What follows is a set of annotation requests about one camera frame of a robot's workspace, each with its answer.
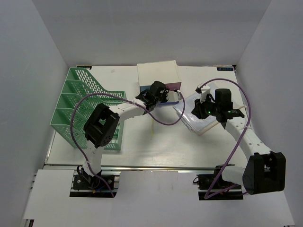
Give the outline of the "pink drawer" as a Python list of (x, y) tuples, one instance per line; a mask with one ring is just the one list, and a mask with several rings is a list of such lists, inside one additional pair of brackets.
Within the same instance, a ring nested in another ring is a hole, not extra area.
[(180, 90), (180, 88), (181, 88), (181, 82), (166, 83), (165, 86), (166, 86), (170, 91)]

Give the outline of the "light blue drawer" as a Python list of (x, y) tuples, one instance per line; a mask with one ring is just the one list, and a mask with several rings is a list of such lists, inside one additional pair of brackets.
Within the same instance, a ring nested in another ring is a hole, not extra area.
[(141, 93), (146, 93), (151, 86), (140, 86), (140, 92)]

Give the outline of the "purple-blue wide drawer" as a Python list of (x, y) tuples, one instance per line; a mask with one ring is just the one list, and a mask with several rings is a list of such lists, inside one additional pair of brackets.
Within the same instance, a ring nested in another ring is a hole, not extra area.
[(169, 105), (175, 105), (175, 104), (178, 104), (179, 101), (177, 102), (161, 102), (157, 105), (157, 107), (162, 107), (162, 106), (169, 106)]

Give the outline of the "yellow highlighter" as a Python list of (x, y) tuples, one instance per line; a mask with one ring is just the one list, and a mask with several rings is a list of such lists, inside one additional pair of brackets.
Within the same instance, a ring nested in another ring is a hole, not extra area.
[(151, 135), (154, 134), (154, 120), (151, 120)]

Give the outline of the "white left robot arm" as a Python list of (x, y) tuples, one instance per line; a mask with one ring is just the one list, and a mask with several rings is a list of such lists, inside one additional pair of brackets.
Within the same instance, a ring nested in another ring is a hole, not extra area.
[(94, 189), (99, 186), (101, 159), (104, 147), (112, 140), (117, 125), (127, 119), (145, 115), (162, 103), (167, 102), (169, 89), (165, 84), (155, 81), (149, 89), (144, 90), (130, 102), (106, 106), (98, 104), (84, 125), (85, 138), (93, 149), (89, 149), (88, 161), (83, 169), (87, 173), (84, 183)]

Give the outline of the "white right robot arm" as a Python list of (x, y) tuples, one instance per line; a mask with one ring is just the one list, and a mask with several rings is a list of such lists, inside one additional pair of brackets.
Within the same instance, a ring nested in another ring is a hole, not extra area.
[(248, 120), (240, 109), (235, 109), (229, 89), (216, 89), (212, 95), (209, 86), (196, 89), (200, 98), (195, 100), (192, 114), (198, 119), (213, 116), (236, 140), (236, 148), (244, 153), (245, 167), (234, 164), (217, 166), (211, 187), (230, 189), (242, 186), (250, 195), (280, 192), (285, 188), (286, 157), (273, 152), (249, 127)]

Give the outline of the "cream drawer cabinet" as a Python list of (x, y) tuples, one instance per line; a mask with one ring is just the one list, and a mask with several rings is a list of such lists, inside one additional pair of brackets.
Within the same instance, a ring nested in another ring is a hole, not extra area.
[(175, 60), (138, 63), (139, 86), (150, 86), (154, 81), (166, 83), (181, 82)]

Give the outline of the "green file organizer rack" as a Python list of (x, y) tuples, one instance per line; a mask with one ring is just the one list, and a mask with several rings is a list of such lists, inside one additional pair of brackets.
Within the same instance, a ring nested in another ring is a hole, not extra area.
[(91, 93), (105, 93), (105, 95), (91, 96), (84, 100), (73, 120), (73, 134), (82, 149), (87, 148), (85, 131), (83, 129), (86, 121), (98, 104), (107, 106), (121, 104), (122, 101), (107, 95), (126, 98), (124, 91), (108, 91), (93, 77), (86, 68), (70, 68), (61, 90), (50, 125), (61, 135), (72, 147), (76, 148), (70, 132), (71, 115), (77, 103), (86, 95)]

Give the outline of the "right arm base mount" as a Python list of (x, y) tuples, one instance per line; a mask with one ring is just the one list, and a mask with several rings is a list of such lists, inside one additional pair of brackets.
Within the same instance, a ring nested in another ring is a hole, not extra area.
[[(212, 182), (214, 181), (215, 177), (221, 170), (222, 165), (216, 166), (213, 173), (202, 173), (197, 174), (196, 177), (193, 179), (193, 184), (198, 188), (198, 198), (200, 201), (205, 201), (205, 195), (207, 190), (211, 186)], [(228, 188), (232, 186), (233, 183), (224, 181), (220, 176), (217, 182), (214, 184), (212, 190), (209, 194), (215, 193), (219, 190)], [(244, 194), (240, 185), (225, 190), (219, 194), (214, 195), (213, 197), (207, 199), (208, 201), (233, 201), (233, 200), (243, 200)]]

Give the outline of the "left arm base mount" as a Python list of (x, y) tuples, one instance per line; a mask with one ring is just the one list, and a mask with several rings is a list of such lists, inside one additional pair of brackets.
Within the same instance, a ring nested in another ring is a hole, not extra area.
[(119, 187), (120, 174), (102, 175), (101, 173), (102, 171), (98, 175), (106, 181), (112, 193), (104, 181), (87, 174), (82, 166), (77, 166), (71, 183), (70, 197), (114, 198)]

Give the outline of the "aluminium table edge rail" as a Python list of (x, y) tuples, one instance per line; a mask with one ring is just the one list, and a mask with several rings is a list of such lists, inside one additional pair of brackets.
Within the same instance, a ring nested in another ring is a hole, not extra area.
[[(78, 165), (44, 165), (44, 170), (76, 170)], [(213, 171), (214, 167), (101, 166), (102, 171)]]

